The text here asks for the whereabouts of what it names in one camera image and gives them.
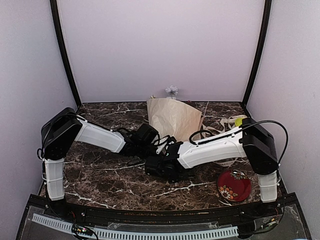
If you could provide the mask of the white printed ribbon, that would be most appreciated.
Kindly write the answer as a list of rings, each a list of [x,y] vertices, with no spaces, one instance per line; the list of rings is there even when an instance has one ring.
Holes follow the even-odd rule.
[[[208,130],[213,135],[225,133],[235,128],[237,118],[247,118],[239,103],[207,102],[200,106],[202,110],[200,130]]]

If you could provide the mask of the beige wrapping paper sheet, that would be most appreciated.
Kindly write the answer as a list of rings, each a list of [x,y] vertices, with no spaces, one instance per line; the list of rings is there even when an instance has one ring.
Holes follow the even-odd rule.
[[[148,123],[162,138],[169,135],[178,142],[186,142],[203,122],[202,112],[182,101],[152,98],[146,103]]]

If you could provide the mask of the red floral plate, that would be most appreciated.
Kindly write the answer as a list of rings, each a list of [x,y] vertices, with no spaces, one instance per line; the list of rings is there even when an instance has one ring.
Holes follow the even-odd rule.
[[[217,178],[220,195],[229,202],[243,202],[252,190],[249,177],[239,170],[226,170]]]

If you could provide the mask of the black frame post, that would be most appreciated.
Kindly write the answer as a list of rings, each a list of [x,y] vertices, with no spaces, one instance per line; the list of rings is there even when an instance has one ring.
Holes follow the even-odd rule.
[[[50,9],[51,9],[51,15],[53,20],[56,40],[58,43],[58,48],[59,48],[60,56],[62,59],[64,71],[67,77],[67,81],[68,81],[73,99],[76,104],[76,107],[79,108],[82,105],[82,101],[76,86],[71,64],[69,61],[69,56],[67,53],[67,48],[64,40],[64,34],[63,34],[63,29],[62,29],[62,24],[61,24],[59,9],[58,9],[58,1],[50,0],[49,3],[50,3]]]
[[[259,31],[259,37],[258,42],[256,46],[256,51],[252,63],[252,68],[250,71],[250,75],[248,78],[248,83],[244,92],[244,96],[241,101],[241,105],[243,109],[247,108],[247,105],[250,100],[250,96],[254,87],[254,83],[258,74],[258,69],[260,66],[265,40],[267,36],[268,26],[269,26],[269,19],[271,14],[271,8],[272,8],[272,0],[265,0],[264,1],[264,7],[263,7],[263,14],[262,14],[262,20],[261,20],[261,26]]]

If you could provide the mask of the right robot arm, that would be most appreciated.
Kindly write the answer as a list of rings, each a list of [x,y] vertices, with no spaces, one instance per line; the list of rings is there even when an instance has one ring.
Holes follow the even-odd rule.
[[[147,175],[164,178],[171,183],[196,166],[225,159],[247,158],[257,175],[261,201],[255,213],[266,217],[278,198],[279,163],[274,137],[260,122],[245,118],[241,125],[207,138],[169,143],[163,154],[149,156],[144,168]]]

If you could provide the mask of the yellow-green cup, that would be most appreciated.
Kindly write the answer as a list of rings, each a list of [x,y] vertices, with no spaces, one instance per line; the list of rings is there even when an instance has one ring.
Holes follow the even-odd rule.
[[[237,118],[234,122],[235,126],[239,127],[243,124],[243,118]]]

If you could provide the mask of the blue fake flower stem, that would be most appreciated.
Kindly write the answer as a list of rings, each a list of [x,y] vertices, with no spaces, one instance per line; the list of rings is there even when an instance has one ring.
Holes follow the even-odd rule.
[[[167,98],[176,100],[179,89],[178,87],[171,85],[165,89],[165,92],[167,93]]]

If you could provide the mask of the black front table rail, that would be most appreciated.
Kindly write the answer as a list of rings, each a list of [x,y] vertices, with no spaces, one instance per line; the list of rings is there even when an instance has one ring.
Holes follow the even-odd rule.
[[[252,202],[240,205],[177,211],[142,211],[120,210],[102,207],[85,206],[74,203],[64,203],[55,206],[48,203],[45,197],[30,195],[28,204],[44,210],[44,214],[78,223],[86,226],[105,226],[112,221],[116,223],[143,225],[173,225],[217,222],[220,225],[246,225],[254,220],[276,216],[283,213],[282,208],[297,204],[298,198],[294,193],[281,197],[275,203]]]

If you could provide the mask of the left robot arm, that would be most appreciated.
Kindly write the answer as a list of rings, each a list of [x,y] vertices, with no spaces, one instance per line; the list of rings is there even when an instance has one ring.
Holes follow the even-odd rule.
[[[65,203],[64,164],[69,151],[83,144],[102,148],[127,157],[146,158],[157,153],[155,141],[160,138],[156,129],[144,123],[137,130],[111,130],[94,124],[67,107],[41,128],[41,147],[36,151],[42,160],[42,177],[51,210],[60,218],[71,213]]]

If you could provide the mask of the right black frame post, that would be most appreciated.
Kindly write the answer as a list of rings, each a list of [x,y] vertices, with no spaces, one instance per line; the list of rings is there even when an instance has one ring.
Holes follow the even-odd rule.
[[[271,14],[271,8],[272,8],[272,0],[265,0],[264,1],[264,7],[263,7],[263,14],[262,14],[262,20],[261,20],[261,26],[259,31],[259,37],[258,42],[256,46],[256,51],[252,63],[252,68],[250,71],[250,75],[248,78],[248,83],[244,92],[244,96],[241,101],[241,105],[243,109],[247,108],[247,105],[250,100],[250,96],[254,87],[254,83],[258,74],[258,69],[260,66],[265,40],[267,36],[268,26],[269,26],[269,19]]]

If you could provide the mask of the left black frame post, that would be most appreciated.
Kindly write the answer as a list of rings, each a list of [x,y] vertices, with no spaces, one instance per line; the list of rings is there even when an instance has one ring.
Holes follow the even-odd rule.
[[[62,24],[61,24],[59,9],[58,9],[58,1],[50,0],[49,3],[50,3],[50,9],[51,9],[51,15],[53,20],[56,40],[58,43],[58,48],[59,48],[60,56],[62,59],[64,71],[67,77],[67,81],[68,81],[73,99],[76,104],[76,107],[79,108],[82,105],[82,101],[76,86],[71,64],[69,61],[69,56],[67,53],[67,48],[64,40],[64,34],[63,34],[63,29],[62,29]]]

